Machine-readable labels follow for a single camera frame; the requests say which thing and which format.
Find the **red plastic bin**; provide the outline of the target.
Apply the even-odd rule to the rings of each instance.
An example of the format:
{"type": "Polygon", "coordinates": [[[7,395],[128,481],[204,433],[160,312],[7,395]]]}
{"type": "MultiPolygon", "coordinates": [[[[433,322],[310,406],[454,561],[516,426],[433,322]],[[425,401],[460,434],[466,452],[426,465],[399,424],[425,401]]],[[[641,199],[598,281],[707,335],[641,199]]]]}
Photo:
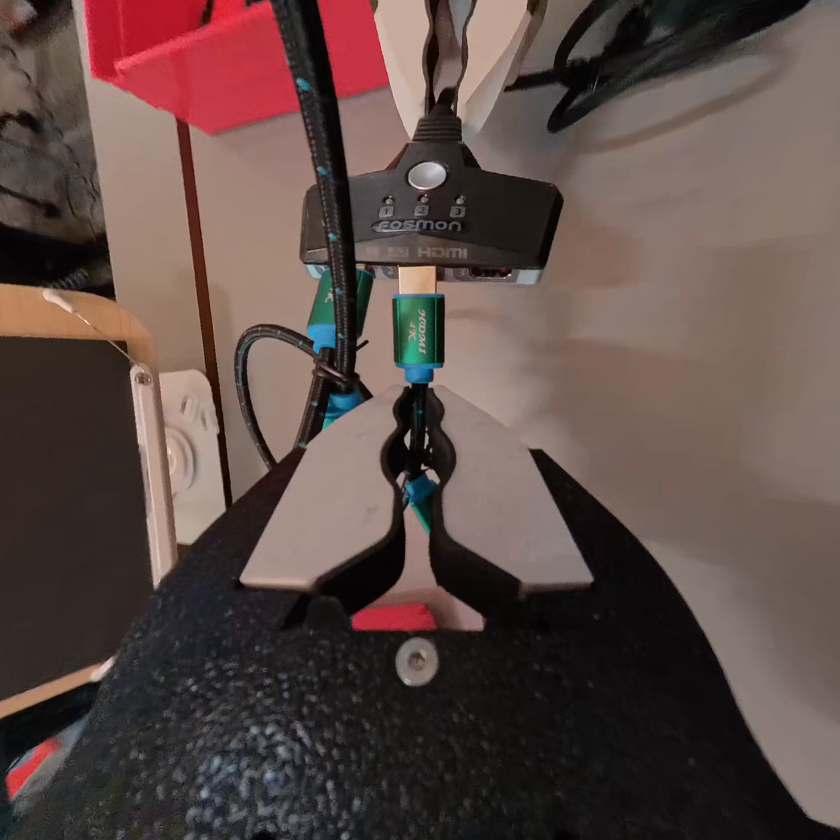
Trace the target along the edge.
{"type": "Polygon", "coordinates": [[[84,6],[91,74],[209,135],[299,110],[267,2],[84,6]]]}

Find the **black video switch box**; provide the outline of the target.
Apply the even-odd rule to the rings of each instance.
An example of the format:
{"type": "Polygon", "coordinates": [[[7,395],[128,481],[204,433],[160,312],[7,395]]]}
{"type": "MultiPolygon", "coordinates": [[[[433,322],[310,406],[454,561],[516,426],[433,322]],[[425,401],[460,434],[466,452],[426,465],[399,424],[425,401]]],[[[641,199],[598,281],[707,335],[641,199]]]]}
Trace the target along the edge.
{"type": "Polygon", "coordinates": [[[531,286],[549,261],[563,207],[558,188],[483,170],[445,89],[382,171],[350,177],[356,261],[376,279],[434,266],[439,282],[531,286]]]}

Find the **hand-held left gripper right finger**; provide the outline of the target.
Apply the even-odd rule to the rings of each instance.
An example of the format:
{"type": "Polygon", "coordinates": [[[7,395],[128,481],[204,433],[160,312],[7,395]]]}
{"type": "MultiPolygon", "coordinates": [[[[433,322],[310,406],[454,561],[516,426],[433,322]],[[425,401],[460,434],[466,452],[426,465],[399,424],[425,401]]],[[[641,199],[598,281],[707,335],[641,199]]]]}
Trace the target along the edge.
{"type": "Polygon", "coordinates": [[[486,620],[594,577],[530,449],[441,385],[427,396],[439,485],[429,536],[436,583],[486,620]]]}

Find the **small red object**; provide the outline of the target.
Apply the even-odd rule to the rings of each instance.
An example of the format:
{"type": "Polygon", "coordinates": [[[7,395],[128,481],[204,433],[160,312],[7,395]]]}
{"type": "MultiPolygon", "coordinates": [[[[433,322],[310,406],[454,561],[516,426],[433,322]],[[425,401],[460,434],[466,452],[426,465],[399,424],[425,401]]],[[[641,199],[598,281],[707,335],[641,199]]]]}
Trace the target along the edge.
{"type": "Polygon", "coordinates": [[[4,775],[9,801],[52,772],[61,758],[63,745],[63,737],[55,735],[37,744],[9,765],[4,775]]]}

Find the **white desk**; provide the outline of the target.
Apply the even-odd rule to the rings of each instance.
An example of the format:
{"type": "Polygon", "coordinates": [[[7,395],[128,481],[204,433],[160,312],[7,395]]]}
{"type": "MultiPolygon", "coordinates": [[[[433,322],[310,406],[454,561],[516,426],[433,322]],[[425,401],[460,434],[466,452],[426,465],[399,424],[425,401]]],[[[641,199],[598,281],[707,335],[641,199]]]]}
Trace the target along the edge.
{"type": "MultiPolygon", "coordinates": [[[[175,119],[91,78],[115,295],[163,371],[205,372],[175,119]]],[[[838,825],[838,2],[566,132],[508,93],[482,166],[564,197],[532,288],[446,287],[436,380],[541,448],[682,591],[790,791],[838,825]]],[[[265,473],[232,355],[306,325],[297,114],[191,129],[233,500],[265,473]]]]}

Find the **wood-framed dark panel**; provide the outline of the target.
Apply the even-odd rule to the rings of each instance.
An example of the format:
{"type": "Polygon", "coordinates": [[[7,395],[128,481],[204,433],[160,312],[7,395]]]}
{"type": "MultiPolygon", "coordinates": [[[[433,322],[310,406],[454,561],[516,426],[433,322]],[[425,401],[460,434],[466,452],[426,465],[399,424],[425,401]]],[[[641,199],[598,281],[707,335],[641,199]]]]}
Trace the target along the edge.
{"type": "Polygon", "coordinates": [[[2,285],[1,334],[6,719],[100,679],[152,596],[130,371],[159,364],[134,315],[83,292],[2,285]]]}

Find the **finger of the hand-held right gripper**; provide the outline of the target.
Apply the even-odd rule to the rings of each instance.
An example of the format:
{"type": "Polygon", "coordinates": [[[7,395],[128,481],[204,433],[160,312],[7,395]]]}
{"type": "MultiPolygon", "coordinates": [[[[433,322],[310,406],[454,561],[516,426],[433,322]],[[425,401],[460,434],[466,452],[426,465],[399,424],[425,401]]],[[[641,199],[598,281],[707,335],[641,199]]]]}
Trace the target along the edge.
{"type": "Polygon", "coordinates": [[[461,48],[455,110],[464,133],[478,133],[499,96],[518,77],[539,32],[544,1],[455,2],[461,48]]]}
{"type": "Polygon", "coordinates": [[[438,1],[373,1],[390,89],[409,136],[434,106],[437,10],[438,1]]]}

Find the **dark patterned cloth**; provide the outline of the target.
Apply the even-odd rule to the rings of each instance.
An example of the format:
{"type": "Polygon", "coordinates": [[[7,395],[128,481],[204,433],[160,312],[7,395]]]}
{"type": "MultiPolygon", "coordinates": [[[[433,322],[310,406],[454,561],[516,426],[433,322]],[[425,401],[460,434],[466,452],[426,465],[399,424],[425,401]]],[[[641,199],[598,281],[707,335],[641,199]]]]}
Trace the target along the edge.
{"type": "Polygon", "coordinates": [[[1,281],[114,299],[70,1],[1,2],[1,281]]]}

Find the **white wall socket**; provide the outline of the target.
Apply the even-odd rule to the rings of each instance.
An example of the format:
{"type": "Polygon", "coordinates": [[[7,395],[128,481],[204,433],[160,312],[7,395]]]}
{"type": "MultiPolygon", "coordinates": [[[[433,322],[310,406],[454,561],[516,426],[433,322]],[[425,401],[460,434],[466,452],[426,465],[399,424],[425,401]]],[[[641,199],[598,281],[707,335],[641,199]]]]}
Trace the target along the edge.
{"type": "Polygon", "coordinates": [[[160,376],[175,536],[193,545],[227,509],[213,393],[196,370],[160,376]]]}

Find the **dark wooden strip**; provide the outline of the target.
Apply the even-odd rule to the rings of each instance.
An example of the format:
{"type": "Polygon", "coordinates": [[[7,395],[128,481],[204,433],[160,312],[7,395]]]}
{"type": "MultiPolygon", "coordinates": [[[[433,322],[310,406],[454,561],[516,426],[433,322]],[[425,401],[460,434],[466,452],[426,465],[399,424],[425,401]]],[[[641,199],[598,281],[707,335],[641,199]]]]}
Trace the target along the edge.
{"type": "Polygon", "coordinates": [[[182,166],[183,190],[185,196],[185,210],[188,234],[190,238],[194,282],[196,288],[196,304],[198,310],[199,328],[202,338],[203,357],[206,378],[211,387],[213,404],[216,411],[218,427],[218,446],[220,452],[220,469],[225,505],[229,508],[233,503],[232,489],[228,467],[227,440],[224,425],[222,394],[219,382],[219,367],[214,333],[214,319],[211,295],[207,277],[207,262],[203,241],[202,220],[198,202],[196,173],[193,157],[191,127],[180,119],[175,120],[178,151],[182,166]]]}

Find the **short braided cable green plugs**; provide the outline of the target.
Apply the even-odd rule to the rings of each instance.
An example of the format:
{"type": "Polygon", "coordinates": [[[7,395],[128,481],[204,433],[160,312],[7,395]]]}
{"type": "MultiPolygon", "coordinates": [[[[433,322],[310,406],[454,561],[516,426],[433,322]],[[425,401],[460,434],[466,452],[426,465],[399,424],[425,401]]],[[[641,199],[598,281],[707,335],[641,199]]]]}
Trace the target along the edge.
{"type": "Polygon", "coordinates": [[[394,363],[409,386],[403,505],[427,535],[432,530],[436,481],[428,475],[427,392],[445,363],[445,296],[435,266],[399,266],[392,300],[394,363]]]}

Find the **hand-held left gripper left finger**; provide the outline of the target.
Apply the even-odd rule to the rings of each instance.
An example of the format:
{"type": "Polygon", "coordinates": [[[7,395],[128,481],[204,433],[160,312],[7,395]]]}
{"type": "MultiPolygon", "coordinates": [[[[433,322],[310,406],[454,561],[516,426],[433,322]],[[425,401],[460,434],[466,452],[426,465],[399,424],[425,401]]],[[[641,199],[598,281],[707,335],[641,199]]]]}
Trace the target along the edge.
{"type": "Polygon", "coordinates": [[[316,436],[302,453],[239,577],[248,588],[337,600],[353,615],[403,573],[403,503],[387,445],[399,438],[393,385],[316,436]]]}

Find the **white metal bracket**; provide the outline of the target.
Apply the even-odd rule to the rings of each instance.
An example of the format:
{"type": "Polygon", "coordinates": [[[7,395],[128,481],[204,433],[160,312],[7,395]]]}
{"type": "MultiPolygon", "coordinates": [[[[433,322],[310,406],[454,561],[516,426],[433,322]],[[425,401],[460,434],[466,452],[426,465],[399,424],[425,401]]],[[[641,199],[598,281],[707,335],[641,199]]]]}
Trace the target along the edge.
{"type": "Polygon", "coordinates": [[[130,382],[143,475],[151,578],[153,588],[157,589],[178,560],[161,391],[156,374],[142,363],[132,365],[130,382]]]}

